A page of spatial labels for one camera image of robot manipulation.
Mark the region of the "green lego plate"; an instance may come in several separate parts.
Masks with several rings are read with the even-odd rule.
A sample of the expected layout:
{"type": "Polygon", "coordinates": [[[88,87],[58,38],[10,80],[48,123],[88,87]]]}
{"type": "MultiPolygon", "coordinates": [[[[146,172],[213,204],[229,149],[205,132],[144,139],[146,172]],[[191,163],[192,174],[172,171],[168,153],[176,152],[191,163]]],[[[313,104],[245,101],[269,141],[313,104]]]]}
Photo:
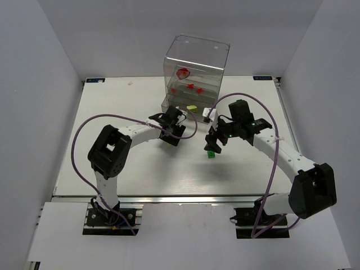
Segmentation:
{"type": "Polygon", "coordinates": [[[209,159],[215,158],[215,152],[213,152],[213,151],[207,151],[207,155],[208,155],[209,159]]]}

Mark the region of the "light green lego assembly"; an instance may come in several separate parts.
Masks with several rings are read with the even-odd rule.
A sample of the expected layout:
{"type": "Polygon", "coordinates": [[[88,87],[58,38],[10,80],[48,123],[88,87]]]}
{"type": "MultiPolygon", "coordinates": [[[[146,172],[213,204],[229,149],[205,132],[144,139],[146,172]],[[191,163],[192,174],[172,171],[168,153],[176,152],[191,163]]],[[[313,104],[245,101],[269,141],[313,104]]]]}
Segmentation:
{"type": "Polygon", "coordinates": [[[188,105],[188,106],[186,107],[186,109],[189,110],[189,111],[191,111],[191,112],[193,112],[193,113],[197,113],[197,111],[198,111],[198,108],[197,108],[197,106],[195,106],[195,105],[188,105]]]}

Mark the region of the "large red lego piece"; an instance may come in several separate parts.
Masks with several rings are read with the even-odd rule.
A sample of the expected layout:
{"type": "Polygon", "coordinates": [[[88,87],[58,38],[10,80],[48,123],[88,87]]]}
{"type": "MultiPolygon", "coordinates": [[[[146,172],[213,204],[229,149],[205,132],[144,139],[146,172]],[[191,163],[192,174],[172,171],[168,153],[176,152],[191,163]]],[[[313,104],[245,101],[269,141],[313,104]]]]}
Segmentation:
{"type": "Polygon", "coordinates": [[[178,80],[183,80],[190,76],[190,71],[187,68],[183,67],[178,69],[175,74],[178,80]]]}

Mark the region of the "clear drawer container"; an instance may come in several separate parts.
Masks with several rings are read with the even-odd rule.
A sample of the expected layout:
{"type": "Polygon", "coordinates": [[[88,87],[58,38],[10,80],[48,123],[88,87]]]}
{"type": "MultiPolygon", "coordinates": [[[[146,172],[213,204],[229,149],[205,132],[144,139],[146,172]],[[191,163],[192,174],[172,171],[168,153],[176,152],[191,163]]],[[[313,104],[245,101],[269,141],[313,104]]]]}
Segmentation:
{"type": "Polygon", "coordinates": [[[219,97],[229,50],[230,44],[221,40],[177,35],[164,59],[165,98],[161,104],[162,111],[166,112],[169,106],[186,108],[195,105],[197,113],[187,118],[202,123],[203,109],[211,108],[219,97]],[[178,80],[176,71],[180,68],[187,68],[190,76],[178,80]],[[194,88],[187,88],[188,84],[194,84],[194,88]],[[204,91],[198,94],[198,88],[204,91]]]}

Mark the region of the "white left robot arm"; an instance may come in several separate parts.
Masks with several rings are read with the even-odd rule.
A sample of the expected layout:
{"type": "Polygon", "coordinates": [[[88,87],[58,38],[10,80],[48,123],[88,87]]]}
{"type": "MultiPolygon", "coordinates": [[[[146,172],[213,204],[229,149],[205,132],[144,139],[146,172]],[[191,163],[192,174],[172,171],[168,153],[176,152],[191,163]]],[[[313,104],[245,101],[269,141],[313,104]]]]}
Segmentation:
{"type": "Polygon", "coordinates": [[[165,113],[149,117],[145,124],[137,123],[119,129],[112,125],[103,127],[88,153],[100,192],[92,205],[100,216],[105,219],[116,216],[113,211],[119,209],[117,177],[124,169],[130,149],[156,139],[177,146],[186,129],[180,123],[184,118],[181,110],[171,106],[165,113]]]}

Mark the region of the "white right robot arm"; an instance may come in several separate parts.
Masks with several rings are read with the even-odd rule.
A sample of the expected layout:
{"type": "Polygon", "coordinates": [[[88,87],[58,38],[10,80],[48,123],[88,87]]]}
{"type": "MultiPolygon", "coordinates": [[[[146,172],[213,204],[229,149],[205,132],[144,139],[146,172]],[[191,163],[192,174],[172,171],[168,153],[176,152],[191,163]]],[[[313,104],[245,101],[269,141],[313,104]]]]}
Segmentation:
{"type": "Polygon", "coordinates": [[[292,184],[290,192],[267,197],[261,208],[263,214],[295,214],[307,219],[337,203],[331,166],[316,164],[281,140],[274,125],[263,118],[254,118],[246,101],[238,100],[228,108],[231,113],[228,121],[216,109],[204,109],[204,120],[211,123],[204,149],[219,154],[222,149],[218,142],[224,146],[230,138],[241,138],[276,162],[292,184]]]}

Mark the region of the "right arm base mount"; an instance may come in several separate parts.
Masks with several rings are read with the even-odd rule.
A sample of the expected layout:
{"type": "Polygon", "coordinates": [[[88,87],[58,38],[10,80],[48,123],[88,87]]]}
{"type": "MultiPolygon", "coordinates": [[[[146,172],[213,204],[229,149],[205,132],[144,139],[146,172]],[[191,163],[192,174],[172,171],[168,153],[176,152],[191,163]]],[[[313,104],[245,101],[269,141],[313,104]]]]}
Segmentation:
{"type": "MultiPolygon", "coordinates": [[[[251,239],[251,233],[257,217],[254,208],[234,208],[234,213],[234,216],[230,217],[229,220],[236,226],[237,239],[251,239]]],[[[262,214],[256,227],[255,234],[281,217],[282,215],[279,214],[270,216],[262,214]]],[[[290,234],[287,230],[287,219],[284,217],[273,227],[259,235],[257,239],[288,239],[289,237],[290,234]]]]}

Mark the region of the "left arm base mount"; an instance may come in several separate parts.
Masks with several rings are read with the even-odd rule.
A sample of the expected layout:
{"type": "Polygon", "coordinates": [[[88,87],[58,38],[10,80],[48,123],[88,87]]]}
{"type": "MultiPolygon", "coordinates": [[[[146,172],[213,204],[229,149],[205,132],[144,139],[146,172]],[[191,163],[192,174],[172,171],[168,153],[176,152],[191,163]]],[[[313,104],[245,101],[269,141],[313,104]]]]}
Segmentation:
{"type": "Polygon", "coordinates": [[[82,235],[92,236],[135,236],[141,224],[141,211],[136,208],[120,208],[124,218],[110,212],[106,219],[92,204],[88,204],[82,235]]]}

